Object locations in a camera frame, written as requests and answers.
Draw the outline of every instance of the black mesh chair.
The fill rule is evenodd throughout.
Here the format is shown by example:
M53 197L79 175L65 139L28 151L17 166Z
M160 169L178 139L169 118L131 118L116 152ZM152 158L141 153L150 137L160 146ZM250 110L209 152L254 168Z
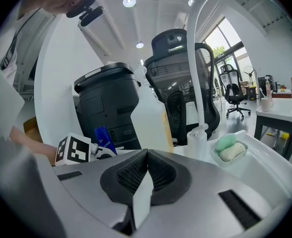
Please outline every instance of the black mesh chair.
M242 110L248 111L249 115L251 114L251 110L239 108L240 102L244 99L244 94L240 85L239 73L232 67L231 64L222 66L221 71L222 73L220 74L220 81L225 88L224 98L230 104L236 105L235 108L227 110L226 118L229 117L230 113L237 111L240 112L242 115L241 118L244 119Z
M166 105L171 134L180 145L187 144L187 133L198 126L187 125L186 104L197 107L187 53L187 31L172 29L157 35L152 43L153 56L145 61L146 78L158 99ZM219 113L213 103L214 56L211 48L196 43L197 71L204 103L208 138L218 127Z

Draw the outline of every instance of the green foliage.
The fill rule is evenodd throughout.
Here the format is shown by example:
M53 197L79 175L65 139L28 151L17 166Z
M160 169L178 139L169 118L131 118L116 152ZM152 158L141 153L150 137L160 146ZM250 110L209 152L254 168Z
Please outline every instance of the green foliage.
M224 46L216 47L213 49L215 58L224 52Z

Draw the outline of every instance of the white cube with marker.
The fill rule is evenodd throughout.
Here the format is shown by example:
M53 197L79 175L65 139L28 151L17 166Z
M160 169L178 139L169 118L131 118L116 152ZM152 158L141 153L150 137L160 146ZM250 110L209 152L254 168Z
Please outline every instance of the white cube with marker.
M56 166L90 162L91 139L69 133L60 141L56 153Z

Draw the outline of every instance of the chair base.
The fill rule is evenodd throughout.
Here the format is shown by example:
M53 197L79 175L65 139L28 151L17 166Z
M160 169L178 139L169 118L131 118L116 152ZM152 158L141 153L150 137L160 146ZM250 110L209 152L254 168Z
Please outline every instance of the chair base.
M230 113L235 112L235 111L240 112L240 114L242 115L242 116L241 116L242 120L244 119L244 115L243 115L242 111L248 111L248 112L249 112L248 114L251 115L251 110L250 110L250 109L239 108L239 104L236 104L236 107L235 107L235 108L233 108L233 109L228 109L228 110L227 110L226 118L229 117L229 114L230 114Z

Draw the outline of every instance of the blue bottle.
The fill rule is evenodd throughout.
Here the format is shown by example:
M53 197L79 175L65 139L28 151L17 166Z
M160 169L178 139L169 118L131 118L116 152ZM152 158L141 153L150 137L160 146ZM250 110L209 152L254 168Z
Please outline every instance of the blue bottle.
M105 126L94 129L95 136L97 138L97 144L101 147L110 149L113 153L116 153L115 146L111 140L109 133Z

